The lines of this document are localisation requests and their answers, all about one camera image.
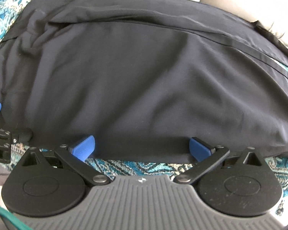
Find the black circular pad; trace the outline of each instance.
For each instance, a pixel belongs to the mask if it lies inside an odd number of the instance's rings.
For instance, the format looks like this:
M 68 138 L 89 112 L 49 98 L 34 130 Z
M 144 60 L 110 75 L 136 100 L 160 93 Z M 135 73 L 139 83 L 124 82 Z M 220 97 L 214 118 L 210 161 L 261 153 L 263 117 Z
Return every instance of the black circular pad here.
M 48 217 L 73 208 L 84 191 L 83 179 L 72 171 L 31 165 L 11 173 L 2 188 L 2 199 L 13 213 Z
M 282 187 L 275 175 L 253 165 L 207 173 L 200 179 L 197 190 L 210 207 L 237 217 L 262 215 L 282 196 Z

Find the teal patterned blanket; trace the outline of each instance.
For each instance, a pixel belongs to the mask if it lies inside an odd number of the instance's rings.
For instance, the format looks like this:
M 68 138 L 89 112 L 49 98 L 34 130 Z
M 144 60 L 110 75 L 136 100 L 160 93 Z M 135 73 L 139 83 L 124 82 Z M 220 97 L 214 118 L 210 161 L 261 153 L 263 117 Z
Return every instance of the teal patterned blanket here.
M 31 0 L 0 0 L 0 41 L 6 32 L 13 25 L 18 15 Z M 288 71 L 288 68 L 282 63 L 277 62 L 281 67 Z M 5 167 L 12 170 L 17 164 L 27 146 L 17 144 L 12 146 L 12 161 Z M 285 216 L 288 211 L 288 158 L 267 158 L 266 162 L 275 173 L 283 187 L 283 200 L 278 207 L 276 214 Z M 96 170 L 104 173 L 111 179 L 116 175 L 160 175 L 167 174 L 174 176 L 191 168 L 191 164 L 174 164 L 174 163 L 139 163 L 115 160 L 101 160 L 89 158 L 86 163 Z

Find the blue paisley fabric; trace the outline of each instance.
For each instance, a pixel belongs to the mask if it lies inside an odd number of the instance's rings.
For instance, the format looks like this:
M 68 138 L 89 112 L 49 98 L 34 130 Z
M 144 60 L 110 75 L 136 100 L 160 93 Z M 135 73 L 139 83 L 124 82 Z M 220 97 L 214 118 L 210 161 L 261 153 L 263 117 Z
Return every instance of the blue paisley fabric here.
M 0 42 L 30 1 L 31 0 L 0 0 Z M 288 72 L 287 66 L 280 62 L 275 62 Z M 8 170 L 12 170 L 27 149 L 28 146 L 23 144 L 13 145 L 11 163 L 2 165 Z M 93 158 L 88 158 L 85 162 L 111 179 L 114 179 L 117 175 L 141 176 L 160 174 L 167 174 L 173 179 L 176 175 L 193 167 L 192 164 L 139 163 Z M 281 216 L 288 207 L 288 158 L 270 157 L 266 158 L 266 162 L 283 187 L 283 200 L 276 211 L 276 214 Z

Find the small logo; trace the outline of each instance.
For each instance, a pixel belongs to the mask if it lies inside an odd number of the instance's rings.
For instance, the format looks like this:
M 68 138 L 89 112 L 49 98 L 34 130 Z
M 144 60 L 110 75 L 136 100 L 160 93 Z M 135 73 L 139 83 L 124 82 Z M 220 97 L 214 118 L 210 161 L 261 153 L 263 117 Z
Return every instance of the small logo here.
M 147 180 L 146 180 L 144 177 L 141 177 L 141 178 L 138 179 L 137 181 L 143 184 L 143 183 L 146 182 Z

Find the gray ridged plate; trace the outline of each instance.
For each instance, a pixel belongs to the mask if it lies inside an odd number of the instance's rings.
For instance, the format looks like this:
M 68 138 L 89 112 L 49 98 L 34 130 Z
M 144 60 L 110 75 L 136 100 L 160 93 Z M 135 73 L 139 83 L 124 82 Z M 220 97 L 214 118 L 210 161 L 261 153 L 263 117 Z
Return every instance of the gray ridged plate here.
M 208 207 L 190 185 L 163 176 L 117 176 L 72 210 L 47 218 L 16 216 L 33 230 L 278 230 L 273 215 L 237 218 Z

